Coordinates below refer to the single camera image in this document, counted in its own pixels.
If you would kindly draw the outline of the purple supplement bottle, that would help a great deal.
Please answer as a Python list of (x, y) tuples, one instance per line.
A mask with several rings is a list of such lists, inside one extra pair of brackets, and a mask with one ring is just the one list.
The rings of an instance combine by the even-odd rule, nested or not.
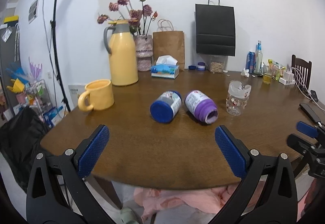
[(216, 103), (199, 90), (192, 90), (188, 93), (184, 104), (188, 111), (202, 123), (212, 124), (218, 119)]

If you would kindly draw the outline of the black smartphone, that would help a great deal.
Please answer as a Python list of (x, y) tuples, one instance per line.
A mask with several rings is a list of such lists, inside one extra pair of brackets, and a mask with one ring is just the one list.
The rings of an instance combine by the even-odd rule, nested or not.
[(307, 117), (311, 120), (313, 124), (317, 124), (321, 127), (324, 126), (324, 124), (321, 122), (321, 119), (308, 104), (300, 103), (299, 106), (300, 109), (307, 115)]

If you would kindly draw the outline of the white power strip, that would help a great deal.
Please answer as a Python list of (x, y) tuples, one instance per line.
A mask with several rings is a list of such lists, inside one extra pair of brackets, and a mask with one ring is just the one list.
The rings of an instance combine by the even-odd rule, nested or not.
[(284, 72), (283, 76), (279, 78), (279, 83), (283, 85), (294, 85), (294, 74), (292, 72)]

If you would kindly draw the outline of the dark wooden chair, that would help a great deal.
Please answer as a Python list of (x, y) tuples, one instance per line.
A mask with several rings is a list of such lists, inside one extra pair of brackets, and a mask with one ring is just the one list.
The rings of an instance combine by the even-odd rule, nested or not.
[(291, 57), (291, 70), (294, 74), (294, 80), (298, 87), (307, 92), (310, 86), (312, 62), (305, 61), (295, 55)]

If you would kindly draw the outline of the pink quilted jacket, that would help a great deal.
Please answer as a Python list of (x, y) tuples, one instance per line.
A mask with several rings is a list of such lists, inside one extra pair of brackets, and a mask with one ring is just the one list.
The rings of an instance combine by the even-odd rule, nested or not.
[(207, 214), (217, 214), (235, 192), (237, 184), (225, 185), (202, 190), (162, 190), (152, 188), (136, 188), (134, 201), (141, 206), (142, 221), (146, 221), (157, 212), (188, 205)]

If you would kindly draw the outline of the snack packets pile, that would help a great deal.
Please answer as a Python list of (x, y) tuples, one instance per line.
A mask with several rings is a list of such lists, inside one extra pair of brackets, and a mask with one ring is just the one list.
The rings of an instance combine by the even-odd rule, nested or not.
[(273, 59), (268, 59), (268, 67), (271, 71), (271, 75), (273, 79), (279, 80), (281, 77), (283, 77), (284, 72), (286, 71), (286, 67), (281, 65), (280, 63), (276, 62)]

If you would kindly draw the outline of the glass of yellow drink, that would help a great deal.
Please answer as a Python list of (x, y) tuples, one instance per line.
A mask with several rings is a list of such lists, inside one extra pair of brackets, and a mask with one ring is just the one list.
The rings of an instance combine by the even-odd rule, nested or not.
[(273, 70), (269, 65), (263, 66), (263, 83), (269, 85), (273, 78)]

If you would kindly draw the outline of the clear glass bottle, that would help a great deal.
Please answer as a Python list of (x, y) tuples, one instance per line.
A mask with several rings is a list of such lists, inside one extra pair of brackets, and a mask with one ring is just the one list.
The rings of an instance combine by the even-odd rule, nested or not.
[(258, 40), (256, 53), (255, 53), (255, 68), (254, 68), (255, 74), (261, 73), (262, 61), (263, 61), (262, 43), (261, 40)]

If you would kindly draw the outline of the crumpled white tissue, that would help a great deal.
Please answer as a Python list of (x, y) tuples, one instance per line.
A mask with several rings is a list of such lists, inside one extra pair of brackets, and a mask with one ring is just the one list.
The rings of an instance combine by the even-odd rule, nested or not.
[(248, 78), (248, 77), (249, 77), (249, 70), (244, 68), (244, 69), (241, 71), (241, 75), (242, 75), (243, 77)]

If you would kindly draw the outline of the blue drink can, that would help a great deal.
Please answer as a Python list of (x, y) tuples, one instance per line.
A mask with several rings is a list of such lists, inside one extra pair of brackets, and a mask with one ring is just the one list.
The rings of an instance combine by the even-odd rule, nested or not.
[(246, 58), (245, 69), (249, 74), (253, 73), (255, 67), (255, 52), (249, 51)]

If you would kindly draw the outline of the yellow ceramic mug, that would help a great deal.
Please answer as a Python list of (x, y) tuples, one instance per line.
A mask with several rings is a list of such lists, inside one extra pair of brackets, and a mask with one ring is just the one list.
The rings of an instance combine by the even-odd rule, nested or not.
[(109, 79), (99, 79), (85, 85), (85, 91), (78, 98), (81, 111), (101, 111), (110, 108), (114, 103), (112, 82)]

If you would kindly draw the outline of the clear container of nuts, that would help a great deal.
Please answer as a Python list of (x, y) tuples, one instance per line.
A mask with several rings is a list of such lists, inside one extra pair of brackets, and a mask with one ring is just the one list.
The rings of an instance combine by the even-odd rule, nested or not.
[(209, 67), (208, 67), (209, 71), (211, 73), (223, 73), (225, 61), (226, 61), (225, 56), (210, 55)]

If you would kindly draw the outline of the small purple white jar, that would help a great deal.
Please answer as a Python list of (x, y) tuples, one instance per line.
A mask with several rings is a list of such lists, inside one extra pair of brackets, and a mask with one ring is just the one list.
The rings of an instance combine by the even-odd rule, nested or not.
[(206, 70), (206, 64), (204, 62), (198, 62), (197, 63), (197, 70), (205, 71)]

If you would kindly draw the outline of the blue lid supplement bottle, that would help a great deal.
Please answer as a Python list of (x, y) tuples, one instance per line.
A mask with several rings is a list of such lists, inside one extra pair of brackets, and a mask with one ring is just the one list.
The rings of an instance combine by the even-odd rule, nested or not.
[(169, 90), (163, 92), (150, 106), (152, 118), (159, 123), (170, 123), (178, 113), (182, 104), (179, 92)]

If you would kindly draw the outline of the black paper bag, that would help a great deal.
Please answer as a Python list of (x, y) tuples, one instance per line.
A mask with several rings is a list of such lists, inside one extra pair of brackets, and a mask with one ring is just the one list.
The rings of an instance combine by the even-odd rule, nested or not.
[(196, 4), (196, 53), (201, 55), (235, 56), (235, 12), (231, 6)]

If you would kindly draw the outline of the grey refrigerator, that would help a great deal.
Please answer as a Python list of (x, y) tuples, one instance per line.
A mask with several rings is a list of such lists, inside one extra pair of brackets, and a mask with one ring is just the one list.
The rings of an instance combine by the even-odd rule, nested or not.
[(16, 70), (20, 67), (19, 42), (16, 34), (18, 21), (7, 22), (1, 25), (1, 85), (11, 114), (15, 115), (13, 107), (18, 104), (16, 95), (7, 89), (12, 86), (11, 72), (7, 69)]

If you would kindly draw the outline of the blue tissue box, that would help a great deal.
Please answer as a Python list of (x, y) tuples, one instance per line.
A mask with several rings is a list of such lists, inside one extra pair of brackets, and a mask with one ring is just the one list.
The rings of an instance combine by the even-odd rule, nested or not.
[(151, 67), (151, 76), (157, 78), (175, 79), (179, 75), (180, 67), (177, 59), (170, 55), (159, 56)]

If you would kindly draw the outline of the brown paper bag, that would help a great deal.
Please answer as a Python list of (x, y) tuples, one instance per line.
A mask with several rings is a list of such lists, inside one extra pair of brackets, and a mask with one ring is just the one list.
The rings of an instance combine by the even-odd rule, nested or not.
[(170, 55), (177, 60), (180, 70), (184, 70), (184, 32), (174, 30), (167, 19), (158, 20), (158, 29), (153, 32), (154, 61), (160, 56)]

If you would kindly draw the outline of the yellow thermos jug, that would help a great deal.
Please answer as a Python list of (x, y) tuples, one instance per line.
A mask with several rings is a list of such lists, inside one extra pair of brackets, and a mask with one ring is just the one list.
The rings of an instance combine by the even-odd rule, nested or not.
[(108, 52), (112, 84), (123, 87), (138, 82), (135, 42), (127, 20), (109, 22), (104, 29), (104, 46)]

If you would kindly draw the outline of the pink textured vase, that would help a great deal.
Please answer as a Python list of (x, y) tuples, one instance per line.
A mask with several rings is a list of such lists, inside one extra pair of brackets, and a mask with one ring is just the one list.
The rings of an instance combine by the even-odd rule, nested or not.
[(138, 71), (146, 72), (151, 70), (154, 56), (152, 36), (136, 35), (133, 40), (135, 42)]

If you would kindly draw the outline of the dried pink roses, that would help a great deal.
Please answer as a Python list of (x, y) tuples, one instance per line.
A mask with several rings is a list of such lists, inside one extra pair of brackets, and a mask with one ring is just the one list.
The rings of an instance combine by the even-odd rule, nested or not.
[(145, 4), (146, 0), (139, 0), (139, 2), (141, 3), (140, 9), (133, 8), (131, 0), (117, 0), (116, 2), (110, 2), (108, 10), (110, 12), (118, 13), (118, 19), (112, 19), (107, 14), (99, 14), (96, 22), (98, 24), (103, 24), (105, 22), (112, 24), (118, 20), (126, 20), (133, 36), (147, 36), (152, 22), (154, 22), (158, 17), (158, 12), (154, 11), (149, 4)]

